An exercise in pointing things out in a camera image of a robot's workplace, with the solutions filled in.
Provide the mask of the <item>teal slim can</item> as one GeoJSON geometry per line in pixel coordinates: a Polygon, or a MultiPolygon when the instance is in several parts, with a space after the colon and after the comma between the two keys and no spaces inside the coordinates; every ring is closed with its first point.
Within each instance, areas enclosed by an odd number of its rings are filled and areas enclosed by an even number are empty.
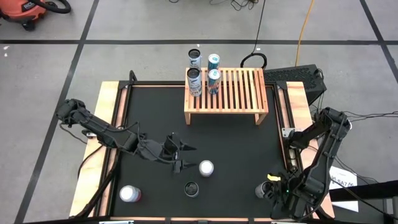
{"type": "Polygon", "coordinates": [[[220,56],[218,54],[210,54],[208,56],[208,71],[218,69],[220,64],[220,56]]]}
{"type": "Polygon", "coordinates": [[[218,69],[212,69],[208,72],[208,92],[215,95],[218,93],[220,86],[221,72],[218,69]]]}

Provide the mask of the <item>black computer case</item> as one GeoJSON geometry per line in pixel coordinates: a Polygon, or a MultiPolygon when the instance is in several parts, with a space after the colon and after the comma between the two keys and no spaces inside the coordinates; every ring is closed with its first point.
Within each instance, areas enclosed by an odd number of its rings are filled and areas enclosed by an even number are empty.
{"type": "Polygon", "coordinates": [[[264,70],[264,78],[267,82],[302,82],[309,105],[327,90],[323,72],[315,64],[264,70]]]}

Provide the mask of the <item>black beam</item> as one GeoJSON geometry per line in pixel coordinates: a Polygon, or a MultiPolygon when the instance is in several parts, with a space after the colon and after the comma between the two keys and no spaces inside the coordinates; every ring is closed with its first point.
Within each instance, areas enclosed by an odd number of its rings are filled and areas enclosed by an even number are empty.
{"type": "Polygon", "coordinates": [[[334,202],[398,197],[398,180],[329,190],[334,202]]]}

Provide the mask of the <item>wooden slatted shelf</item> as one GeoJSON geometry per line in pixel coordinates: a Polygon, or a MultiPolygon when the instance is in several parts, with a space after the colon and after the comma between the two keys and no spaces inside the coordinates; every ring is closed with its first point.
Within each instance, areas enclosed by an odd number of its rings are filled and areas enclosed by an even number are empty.
{"type": "Polygon", "coordinates": [[[263,70],[260,68],[220,68],[218,93],[208,92],[206,67],[201,70],[202,92],[190,94],[185,79],[184,116],[187,125],[193,114],[252,114],[257,125],[267,116],[268,102],[263,70]]]}

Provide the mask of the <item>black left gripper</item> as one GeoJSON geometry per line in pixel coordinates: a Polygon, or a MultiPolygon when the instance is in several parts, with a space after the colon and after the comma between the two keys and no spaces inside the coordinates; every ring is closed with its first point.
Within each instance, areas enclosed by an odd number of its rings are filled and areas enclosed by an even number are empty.
{"type": "MultiPolygon", "coordinates": [[[[178,151],[196,151],[195,147],[184,143],[177,133],[172,133],[169,136],[169,141],[178,151]]],[[[173,156],[165,155],[164,152],[164,148],[160,143],[151,139],[144,141],[144,157],[150,161],[174,162],[174,174],[179,174],[184,169],[196,166],[196,163],[187,162],[185,160],[178,160],[175,162],[173,156]]]]}

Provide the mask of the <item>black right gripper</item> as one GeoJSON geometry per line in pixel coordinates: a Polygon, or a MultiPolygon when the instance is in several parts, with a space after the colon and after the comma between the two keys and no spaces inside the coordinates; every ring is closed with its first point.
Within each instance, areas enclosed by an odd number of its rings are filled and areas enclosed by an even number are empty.
{"type": "Polygon", "coordinates": [[[273,189],[273,192],[264,194],[264,199],[273,204],[273,212],[290,212],[292,210],[292,194],[289,184],[266,181],[266,189],[273,189]]]}

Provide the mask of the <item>white paper sign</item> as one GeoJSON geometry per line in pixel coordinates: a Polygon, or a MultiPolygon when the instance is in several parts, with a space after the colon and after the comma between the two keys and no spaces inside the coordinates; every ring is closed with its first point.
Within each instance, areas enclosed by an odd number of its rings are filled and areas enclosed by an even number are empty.
{"type": "MultiPolygon", "coordinates": [[[[341,189],[342,186],[354,187],[358,184],[357,177],[353,173],[334,166],[331,166],[330,168],[330,178],[331,182],[329,190],[341,189]]],[[[351,210],[353,212],[359,212],[358,201],[332,202],[332,205],[351,210]]]]}

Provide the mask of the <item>black table frame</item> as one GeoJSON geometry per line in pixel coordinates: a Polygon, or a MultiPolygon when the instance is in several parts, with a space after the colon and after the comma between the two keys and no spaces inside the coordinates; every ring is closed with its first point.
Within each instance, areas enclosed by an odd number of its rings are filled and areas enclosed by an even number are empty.
{"type": "Polygon", "coordinates": [[[283,126],[293,125],[285,82],[266,83],[269,114],[257,125],[252,115],[199,114],[185,122],[184,83],[121,81],[127,89],[123,124],[140,123],[150,139],[164,142],[177,133],[196,151],[182,158],[195,167],[174,174],[167,164],[116,153],[113,178],[101,199],[97,214],[136,223],[265,223],[271,220],[271,204],[254,190],[268,173],[285,170],[293,156],[282,147],[283,126]],[[201,161],[209,160],[214,171],[202,177],[201,161]],[[185,195],[187,182],[196,182],[199,194],[185,195]],[[119,191],[137,187],[138,202],[124,202],[119,191]]]}

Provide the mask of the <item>wooden table edge board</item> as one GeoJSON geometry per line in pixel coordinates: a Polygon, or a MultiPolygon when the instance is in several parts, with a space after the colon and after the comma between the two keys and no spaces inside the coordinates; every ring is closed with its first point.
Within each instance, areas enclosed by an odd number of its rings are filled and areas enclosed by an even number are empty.
{"type": "MultiPolygon", "coordinates": [[[[119,88],[119,82],[103,82],[98,95],[94,115],[116,127],[123,124],[123,113],[127,89],[119,88]]],[[[114,164],[117,150],[105,149],[96,138],[88,140],[84,158],[87,161],[81,168],[75,194],[70,209],[70,216],[83,210],[94,196],[105,176],[114,164]]]]}
{"type": "MultiPolygon", "coordinates": [[[[287,82],[287,96],[290,101],[292,119],[296,129],[304,130],[312,125],[312,117],[302,82],[287,82]]],[[[318,143],[316,140],[310,141],[310,147],[304,149],[301,154],[303,168],[307,168],[313,161],[318,143]]]]}

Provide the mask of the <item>white blue slim can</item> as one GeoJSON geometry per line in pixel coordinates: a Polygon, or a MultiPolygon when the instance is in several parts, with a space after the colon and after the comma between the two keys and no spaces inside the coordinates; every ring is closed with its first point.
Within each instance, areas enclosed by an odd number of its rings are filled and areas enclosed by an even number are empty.
{"type": "Polygon", "coordinates": [[[190,68],[201,69],[201,52],[198,49],[188,51],[190,68]]]}
{"type": "Polygon", "coordinates": [[[194,97],[200,96],[202,93],[201,71],[197,68],[189,68],[187,71],[187,80],[190,94],[194,97]]]}

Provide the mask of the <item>orange shop vacuum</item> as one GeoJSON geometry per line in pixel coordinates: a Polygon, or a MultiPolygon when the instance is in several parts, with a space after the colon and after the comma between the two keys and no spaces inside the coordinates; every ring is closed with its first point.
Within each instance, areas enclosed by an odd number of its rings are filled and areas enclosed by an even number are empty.
{"type": "Polygon", "coordinates": [[[32,31],[35,29],[35,21],[46,12],[38,2],[45,3],[44,0],[0,0],[0,18],[32,31]]]}

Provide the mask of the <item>grey can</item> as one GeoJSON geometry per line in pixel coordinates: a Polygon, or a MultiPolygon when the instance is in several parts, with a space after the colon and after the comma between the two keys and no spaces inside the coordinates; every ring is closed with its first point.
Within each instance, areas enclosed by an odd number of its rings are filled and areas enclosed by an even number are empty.
{"type": "Polygon", "coordinates": [[[266,192],[273,192],[273,189],[266,189],[266,182],[259,184],[255,188],[255,194],[258,198],[264,198],[266,192]]]}

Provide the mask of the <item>white pink can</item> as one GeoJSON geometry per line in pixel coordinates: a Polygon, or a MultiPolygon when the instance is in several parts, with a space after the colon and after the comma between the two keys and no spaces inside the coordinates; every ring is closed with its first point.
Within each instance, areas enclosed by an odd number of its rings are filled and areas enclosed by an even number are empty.
{"type": "Polygon", "coordinates": [[[138,202],[141,199],[142,192],[139,188],[126,185],[119,191],[120,199],[124,202],[138,202]]]}
{"type": "Polygon", "coordinates": [[[209,160],[201,161],[198,168],[202,177],[209,177],[214,171],[214,165],[209,160]]]}

